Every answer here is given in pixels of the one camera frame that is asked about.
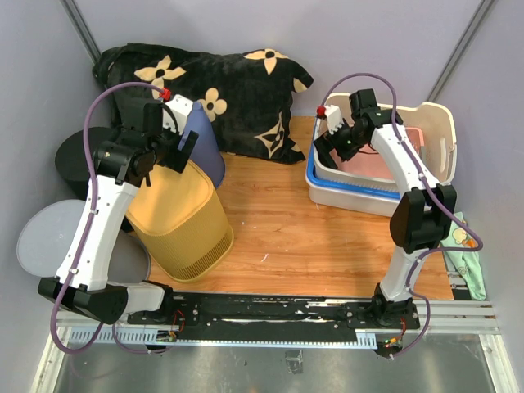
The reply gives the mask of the black large bucket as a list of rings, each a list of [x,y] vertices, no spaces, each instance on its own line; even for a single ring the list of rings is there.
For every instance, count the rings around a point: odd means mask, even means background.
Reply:
[[[90,128],[90,155],[93,155],[101,143],[114,142],[119,134],[118,129]],[[74,195],[80,200],[85,200],[88,195],[89,173],[84,154],[83,130],[72,134],[60,145],[55,155],[55,167]]]

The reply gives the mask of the blue bucket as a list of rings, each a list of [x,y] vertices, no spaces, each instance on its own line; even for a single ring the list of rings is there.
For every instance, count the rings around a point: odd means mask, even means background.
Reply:
[[[202,169],[214,187],[218,188],[224,180],[225,163],[220,154],[212,124],[200,102],[191,102],[189,106],[191,110],[183,129],[183,141],[186,142],[191,131],[197,133],[198,139],[190,160]]]

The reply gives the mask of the yellow slatted basket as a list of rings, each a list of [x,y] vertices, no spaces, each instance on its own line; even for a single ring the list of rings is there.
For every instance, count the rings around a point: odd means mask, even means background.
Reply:
[[[180,174],[156,165],[126,218],[160,268],[177,282],[193,282],[233,248],[234,234],[208,175],[193,161]]]

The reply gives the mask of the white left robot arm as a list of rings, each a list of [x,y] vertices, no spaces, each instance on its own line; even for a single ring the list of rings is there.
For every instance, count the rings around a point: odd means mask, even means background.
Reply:
[[[185,169],[199,138],[187,128],[194,107],[182,96],[145,102],[140,128],[87,152],[88,195],[73,241],[55,275],[38,285],[38,293],[53,303],[53,317],[60,309],[104,324],[142,311],[159,324],[174,317],[171,287],[112,283],[108,271],[125,213],[154,167]]]

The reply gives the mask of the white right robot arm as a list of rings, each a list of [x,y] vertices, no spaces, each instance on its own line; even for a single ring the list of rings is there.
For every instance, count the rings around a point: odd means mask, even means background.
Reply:
[[[328,94],[316,117],[313,145],[322,165],[337,169],[369,145],[400,193],[389,224],[395,244],[390,266],[359,316],[382,328],[400,323],[418,328],[412,286],[422,260],[449,234],[457,193],[423,164],[396,107],[378,104],[371,88]]]

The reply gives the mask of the pink small tray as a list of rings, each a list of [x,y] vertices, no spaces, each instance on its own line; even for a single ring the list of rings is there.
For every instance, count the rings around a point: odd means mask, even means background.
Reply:
[[[423,132],[419,128],[407,127],[406,133],[409,141],[412,143],[415,151],[420,154],[421,148],[424,147]],[[386,162],[370,146],[366,145],[361,148],[350,160],[342,161],[335,150],[330,152],[331,158],[337,165],[337,169],[360,177],[379,178],[381,181],[393,180]]]

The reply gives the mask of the grey bucket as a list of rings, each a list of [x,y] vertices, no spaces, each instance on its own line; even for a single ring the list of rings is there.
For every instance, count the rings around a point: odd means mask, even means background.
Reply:
[[[81,200],[58,201],[40,210],[20,233],[16,254],[28,273],[47,278],[55,275],[73,241],[84,208]],[[136,237],[120,231],[111,254],[108,279],[138,283],[148,278],[151,260]]]

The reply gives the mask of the beige perforated basket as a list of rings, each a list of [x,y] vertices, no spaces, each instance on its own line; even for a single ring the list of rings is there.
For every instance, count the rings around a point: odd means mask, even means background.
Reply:
[[[422,130],[425,145],[419,155],[424,165],[440,183],[451,183],[456,170],[457,138],[449,109],[433,102],[424,102],[417,107],[398,106],[397,113],[406,128]],[[319,162],[316,151],[314,166],[317,176],[324,180],[391,192],[397,190],[394,180],[381,181],[379,178],[360,177],[338,169],[329,169]]]

